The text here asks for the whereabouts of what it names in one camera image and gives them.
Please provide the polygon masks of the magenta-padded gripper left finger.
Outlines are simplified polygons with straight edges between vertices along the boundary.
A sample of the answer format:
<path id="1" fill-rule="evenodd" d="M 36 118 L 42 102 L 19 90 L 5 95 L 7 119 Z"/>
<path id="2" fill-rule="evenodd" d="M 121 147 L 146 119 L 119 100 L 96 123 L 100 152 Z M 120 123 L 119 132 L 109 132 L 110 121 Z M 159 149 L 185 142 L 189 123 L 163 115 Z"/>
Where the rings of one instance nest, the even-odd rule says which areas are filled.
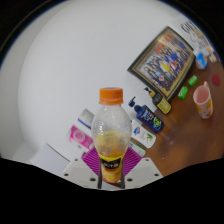
<path id="1" fill-rule="evenodd" d="M 84 188 L 100 189 L 102 179 L 97 151 L 91 149 L 81 158 L 72 160 L 63 171 L 62 177 Z"/>

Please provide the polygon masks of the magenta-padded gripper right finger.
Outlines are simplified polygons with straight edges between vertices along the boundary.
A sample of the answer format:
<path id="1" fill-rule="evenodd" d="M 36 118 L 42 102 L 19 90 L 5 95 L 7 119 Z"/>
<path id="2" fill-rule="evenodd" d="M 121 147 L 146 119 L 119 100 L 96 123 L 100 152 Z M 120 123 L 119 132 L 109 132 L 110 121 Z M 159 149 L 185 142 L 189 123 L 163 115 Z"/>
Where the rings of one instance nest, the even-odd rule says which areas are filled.
<path id="1" fill-rule="evenodd" d="M 129 148 L 123 158 L 123 189 L 135 189 L 161 179 L 163 175 L 149 157 Z"/>

